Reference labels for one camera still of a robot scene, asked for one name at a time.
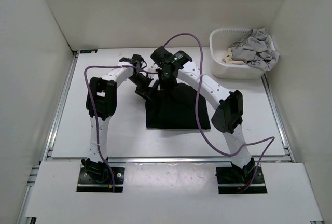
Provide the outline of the black trousers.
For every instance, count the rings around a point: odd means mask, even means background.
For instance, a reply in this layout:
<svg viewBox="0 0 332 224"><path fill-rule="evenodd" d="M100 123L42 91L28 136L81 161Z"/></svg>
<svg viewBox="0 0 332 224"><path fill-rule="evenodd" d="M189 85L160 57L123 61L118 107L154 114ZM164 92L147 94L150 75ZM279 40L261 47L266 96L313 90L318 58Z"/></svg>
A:
<svg viewBox="0 0 332 224"><path fill-rule="evenodd" d="M146 127L197 130L196 96L197 91L184 83L179 83L171 91L157 90L145 102Z"/></svg>

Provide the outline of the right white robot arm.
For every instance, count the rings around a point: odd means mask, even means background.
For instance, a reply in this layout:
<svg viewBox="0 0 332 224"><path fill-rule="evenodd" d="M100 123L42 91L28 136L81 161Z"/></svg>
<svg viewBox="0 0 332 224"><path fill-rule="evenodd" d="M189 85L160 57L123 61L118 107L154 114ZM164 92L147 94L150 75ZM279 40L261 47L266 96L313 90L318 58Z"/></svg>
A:
<svg viewBox="0 0 332 224"><path fill-rule="evenodd" d="M192 58L185 52L175 54L165 47L157 48L150 56L158 66L158 78L162 89L170 89L179 79L193 87L215 110L212 125L220 131L228 146L231 171L238 182L247 181L255 167L255 161L246 148L243 136L243 95L240 91L228 91L210 76L202 73Z"/></svg>

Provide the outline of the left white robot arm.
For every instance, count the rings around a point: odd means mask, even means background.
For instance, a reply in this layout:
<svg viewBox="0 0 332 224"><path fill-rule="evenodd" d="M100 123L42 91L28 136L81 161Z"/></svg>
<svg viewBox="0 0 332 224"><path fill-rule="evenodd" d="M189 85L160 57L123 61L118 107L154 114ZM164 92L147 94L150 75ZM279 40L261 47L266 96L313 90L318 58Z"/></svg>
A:
<svg viewBox="0 0 332 224"><path fill-rule="evenodd" d="M148 67L138 54L132 58L121 58L117 65L91 65L84 70L88 90L86 109L90 117L91 135L89 153L82 159L87 174L97 183L107 183L115 189L115 175L108 162L107 136L109 122L117 108L117 89L127 79L138 88L146 89L156 66Z"/></svg>

